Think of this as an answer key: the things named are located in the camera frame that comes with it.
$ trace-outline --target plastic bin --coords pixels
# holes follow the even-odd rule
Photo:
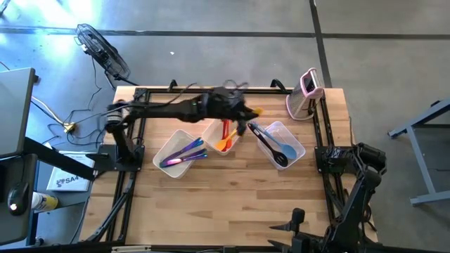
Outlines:
[[[297,141],[297,139],[290,133],[290,131],[286,128],[286,126],[283,125],[283,123],[281,123],[279,121],[274,122],[270,126],[266,127],[266,131],[268,131],[269,134],[271,134],[277,141],[291,145],[297,152],[297,158],[295,158],[293,160],[288,159],[288,165],[286,167],[282,167],[275,162],[274,156],[272,155],[272,152],[270,151],[270,149],[268,147],[266,147],[263,144],[263,142],[261,142],[258,139],[259,148],[264,152],[264,154],[266,154],[266,156],[269,158],[269,160],[272,162],[272,164],[274,164],[274,166],[277,170],[287,169],[290,165],[294,164],[298,159],[300,159],[306,153],[303,145],[299,141]],[[265,134],[262,133],[262,135],[274,150],[281,152],[280,147],[276,143],[274,143]]]
[[[234,129],[238,126],[238,122],[230,122],[229,127],[229,134],[231,134]],[[226,150],[225,152],[222,152],[221,150],[216,149],[215,145],[222,139],[222,130],[224,128],[224,123],[220,119],[215,119],[212,121],[212,123],[206,128],[206,130],[202,134],[202,139],[208,144],[209,147],[211,147],[213,150],[215,150],[220,155],[227,155],[230,150],[234,147],[240,136],[236,134],[232,139],[231,147]]]
[[[163,147],[160,149],[160,151],[157,152],[157,154],[153,158],[153,164],[158,167],[160,170],[162,170],[164,173],[169,175],[170,177],[174,179],[180,179],[184,176],[184,174],[188,171],[188,169],[192,166],[192,164],[195,162],[195,160],[187,161],[187,162],[181,162],[179,164],[176,164],[174,166],[161,168],[160,163],[163,161],[166,157],[169,155],[180,151],[182,148],[186,147],[190,143],[192,143],[196,138],[194,138],[192,135],[188,134],[187,132],[183,130],[176,130],[172,136],[170,136],[170,139],[163,145]],[[183,155],[187,155],[189,153],[194,153],[195,151],[198,151],[202,149],[201,145],[200,147],[193,148],[192,150],[189,150],[186,153],[183,153]]]

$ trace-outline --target fan grille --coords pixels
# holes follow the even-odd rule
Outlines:
[[[103,37],[97,30],[88,24],[80,24],[76,29],[78,40],[86,46],[86,53],[96,60],[108,73],[116,79],[127,79],[130,70],[120,57],[117,49]]]

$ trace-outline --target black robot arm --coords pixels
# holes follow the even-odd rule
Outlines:
[[[126,124],[142,118],[176,118],[196,123],[202,119],[230,119],[238,122],[238,135],[243,135],[247,121],[258,117],[254,110],[245,106],[243,94],[224,87],[211,89],[192,99],[179,103],[150,103],[132,101],[110,105],[108,110],[129,107],[129,114],[122,119],[121,112],[111,112],[106,130],[113,132]]]

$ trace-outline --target floor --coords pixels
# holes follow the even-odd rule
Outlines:
[[[436,100],[450,96],[450,2],[445,0],[338,0],[316,1],[330,82],[345,90],[353,129],[358,141],[387,153],[388,172],[372,199],[378,237],[385,245],[448,251],[450,201],[412,207],[409,198],[426,193],[426,187],[409,140],[390,140],[386,133],[426,110]],[[93,92],[91,59],[76,45],[73,35],[46,35],[44,28],[66,31],[87,22],[99,30],[199,31],[199,32],[314,32],[307,0],[12,0],[0,18],[0,61],[11,69],[34,67],[41,77],[33,95],[65,118],[84,109]],[[5,27],[22,28],[11,33]],[[381,34],[378,39],[331,39],[326,34]],[[386,34],[443,34],[440,39],[420,39]],[[322,71],[314,37],[155,37],[109,36],[131,69],[130,80],[147,85],[199,82],[220,85],[225,79],[268,86],[273,78],[294,86],[304,71]],[[113,99],[100,66],[91,112],[104,110]],[[31,107],[27,135],[37,141],[53,136],[51,119]],[[85,121],[76,133],[96,129],[96,120]],[[64,136],[61,129],[53,129]],[[81,139],[79,143],[94,141]],[[52,140],[64,150],[88,150],[65,138]],[[447,183],[449,172],[434,173]],[[46,244],[69,243],[83,204],[39,215],[38,236]],[[19,247],[23,242],[6,247]]]

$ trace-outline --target purple utensil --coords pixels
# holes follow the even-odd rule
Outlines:
[[[193,148],[197,148],[200,145],[203,145],[203,140],[201,138],[197,138],[195,141],[193,141],[191,144],[187,145],[186,147],[182,148],[180,151],[169,155],[161,163],[175,159],[176,157],[180,156],[181,154],[188,152],[189,150],[191,150]]]
[[[185,156],[180,157],[180,158],[174,158],[174,159],[171,159],[171,160],[162,161],[160,163],[160,167],[161,168],[165,168],[165,167],[173,166],[173,165],[178,164],[180,162],[204,159],[204,158],[208,157],[208,154],[206,152],[207,152],[206,148],[203,148],[202,150],[199,150],[199,151],[194,152],[194,153],[189,154],[189,155],[185,155]]]

